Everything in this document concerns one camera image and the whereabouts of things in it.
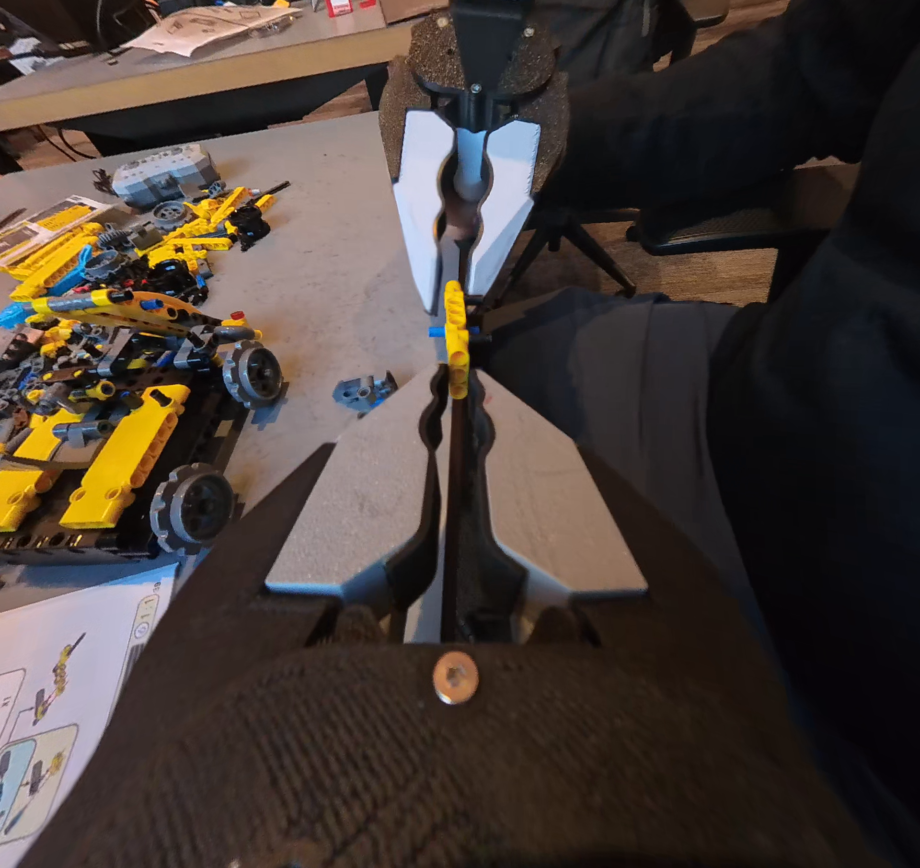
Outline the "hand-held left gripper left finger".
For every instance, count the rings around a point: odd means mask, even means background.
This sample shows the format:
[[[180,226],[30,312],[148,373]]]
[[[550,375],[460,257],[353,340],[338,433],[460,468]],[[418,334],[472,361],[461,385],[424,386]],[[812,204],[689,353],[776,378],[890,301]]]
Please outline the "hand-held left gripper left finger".
[[[265,579],[378,617],[407,611],[438,563],[446,368],[431,365],[339,438]]]

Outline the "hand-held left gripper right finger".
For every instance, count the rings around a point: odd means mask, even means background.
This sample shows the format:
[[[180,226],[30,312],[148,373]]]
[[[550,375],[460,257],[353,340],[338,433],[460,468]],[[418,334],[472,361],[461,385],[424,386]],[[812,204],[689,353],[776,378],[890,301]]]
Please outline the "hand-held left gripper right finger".
[[[648,582],[573,440],[477,370],[471,381],[484,586],[511,630],[545,609],[644,595]]]

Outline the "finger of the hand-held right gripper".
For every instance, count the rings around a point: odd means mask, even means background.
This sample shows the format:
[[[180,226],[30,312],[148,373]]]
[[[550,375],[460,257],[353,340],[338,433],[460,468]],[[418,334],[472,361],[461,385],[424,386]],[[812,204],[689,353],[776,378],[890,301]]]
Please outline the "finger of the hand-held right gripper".
[[[427,314],[443,314],[443,288],[459,276],[459,243],[447,226],[443,171],[456,147],[454,128],[434,111],[408,111],[393,185],[411,275]]]
[[[541,127],[514,119],[489,132],[490,184],[480,202],[480,228],[467,265],[467,294],[486,295],[534,207],[532,186]]]

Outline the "grey brick bucket assembly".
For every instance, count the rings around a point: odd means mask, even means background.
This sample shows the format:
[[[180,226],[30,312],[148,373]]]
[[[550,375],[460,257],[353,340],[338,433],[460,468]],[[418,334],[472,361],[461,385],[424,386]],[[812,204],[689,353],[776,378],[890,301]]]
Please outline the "grey brick bucket assembly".
[[[335,402],[363,416],[384,402],[397,389],[396,379],[387,371],[381,379],[368,375],[340,380],[333,390],[332,397]]]

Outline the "yellow brick panel with pins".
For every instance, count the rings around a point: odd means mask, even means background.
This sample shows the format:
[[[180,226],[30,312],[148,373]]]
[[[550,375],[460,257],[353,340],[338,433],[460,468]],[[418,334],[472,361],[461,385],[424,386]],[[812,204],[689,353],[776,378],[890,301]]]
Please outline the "yellow brick panel with pins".
[[[454,401],[466,399],[469,388],[470,344],[482,338],[479,326],[468,324],[466,296],[461,284],[449,280],[443,288],[443,317],[428,329],[429,338],[444,345],[447,382]]]

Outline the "person's right forearm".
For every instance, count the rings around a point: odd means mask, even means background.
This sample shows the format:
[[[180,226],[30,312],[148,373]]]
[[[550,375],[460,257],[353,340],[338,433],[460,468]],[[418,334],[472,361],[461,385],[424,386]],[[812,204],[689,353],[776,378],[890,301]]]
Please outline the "person's right forearm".
[[[546,195],[572,207],[717,196],[811,159],[867,171],[917,147],[919,0],[789,0],[666,69],[571,94]]]

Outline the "person's right hand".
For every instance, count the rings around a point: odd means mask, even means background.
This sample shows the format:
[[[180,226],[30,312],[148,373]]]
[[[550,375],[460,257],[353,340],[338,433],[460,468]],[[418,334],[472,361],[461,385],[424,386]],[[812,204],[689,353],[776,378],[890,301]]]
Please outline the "person's right hand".
[[[476,239],[479,227],[477,202],[466,200],[451,192],[445,198],[442,222],[444,239],[457,242]]]

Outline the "black office chair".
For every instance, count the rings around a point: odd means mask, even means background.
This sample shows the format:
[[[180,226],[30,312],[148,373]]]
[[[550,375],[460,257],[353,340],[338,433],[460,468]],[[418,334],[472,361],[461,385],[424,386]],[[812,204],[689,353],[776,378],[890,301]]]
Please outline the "black office chair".
[[[767,296],[772,302],[845,213],[858,172],[858,164],[847,163],[801,167],[728,195],[665,207],[577,208],[541,202],[525,223],[534,234],[508,279],[489,295],[490,305],[500,306],[543,249],[558,253],[562,239],[612,278],[627,298],[634,296],[636,284],[585,229],[622,221],[630,222],[627,240],[655,256],[775,248]]]

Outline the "long grey table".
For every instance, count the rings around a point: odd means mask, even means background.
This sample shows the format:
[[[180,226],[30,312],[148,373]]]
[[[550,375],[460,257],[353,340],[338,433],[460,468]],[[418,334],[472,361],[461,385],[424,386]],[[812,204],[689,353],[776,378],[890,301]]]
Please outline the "long grey table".
[[[135,47],[76,57],[3,85],[1,127],[60,125],[124,139],[206,124],[247,130],[300,119],[365,80],[378,103],[386,67],[408,52],[419,21],[385,23],[379,5],[335,18],[301,6],[280,31],[191,57]]]

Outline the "pile of loose brick pieces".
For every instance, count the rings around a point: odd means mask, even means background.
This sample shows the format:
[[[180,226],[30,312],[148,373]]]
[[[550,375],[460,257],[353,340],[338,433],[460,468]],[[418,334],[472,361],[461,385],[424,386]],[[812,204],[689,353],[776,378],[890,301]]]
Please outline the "pile of loose brick pieces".
[[[112,207],[2,269],[15,282],[2,307],[2,419],[130,409],[147,387],[193,379],[221,381],[248,410],[276,402],[282,369],[259,331],[241,311],[203,310],[211,256],[263,239],[273,203],[216,183],[151,219]]]

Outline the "yellow black brick vehicle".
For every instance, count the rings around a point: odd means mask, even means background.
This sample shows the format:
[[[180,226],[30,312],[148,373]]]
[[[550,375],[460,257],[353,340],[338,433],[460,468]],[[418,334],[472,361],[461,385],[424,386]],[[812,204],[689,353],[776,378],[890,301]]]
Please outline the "yellow black brick vehicle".
[[[237,516],[224,475],[282,368],[237,310],[103,287],[2,312],[3,563],[193,555]]]

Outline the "grey battery box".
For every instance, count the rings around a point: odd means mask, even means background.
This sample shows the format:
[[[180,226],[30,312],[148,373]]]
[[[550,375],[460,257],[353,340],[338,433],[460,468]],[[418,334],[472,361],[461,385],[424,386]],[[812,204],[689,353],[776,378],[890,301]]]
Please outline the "grey battery box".
[[[146,212],[164,202],[196,196],[221,181],[208,150],[193,142],[122,163],[110,184],[126,205]]]

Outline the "crumpled paper sheet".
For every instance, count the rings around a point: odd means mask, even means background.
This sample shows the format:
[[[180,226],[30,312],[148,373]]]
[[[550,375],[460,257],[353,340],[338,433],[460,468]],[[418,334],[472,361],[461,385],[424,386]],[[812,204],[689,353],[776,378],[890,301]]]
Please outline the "crumpled paper sheet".
[[[290,22],[300,13],[289,5],[212,5],[175,11],[122,47],[190,57],[204,46]]]

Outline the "white building instruction booklet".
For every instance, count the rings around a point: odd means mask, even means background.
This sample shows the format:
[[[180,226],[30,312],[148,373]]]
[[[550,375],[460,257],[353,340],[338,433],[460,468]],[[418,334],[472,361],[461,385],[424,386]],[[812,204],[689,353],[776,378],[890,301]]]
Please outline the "white building instruction booklet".
[[[2,866],[74,787],[173,594],[177,563],[2,612]]]

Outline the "yellow striped sticker sheet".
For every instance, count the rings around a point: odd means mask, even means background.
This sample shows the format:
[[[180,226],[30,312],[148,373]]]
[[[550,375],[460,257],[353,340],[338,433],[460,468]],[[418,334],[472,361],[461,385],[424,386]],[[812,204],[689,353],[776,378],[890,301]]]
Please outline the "yellow striped sticker sheet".
[[[20,218],[1,230],[1,267],[8,269],[40,247],[111,208],[82,195],[69,195],[28,218]]]

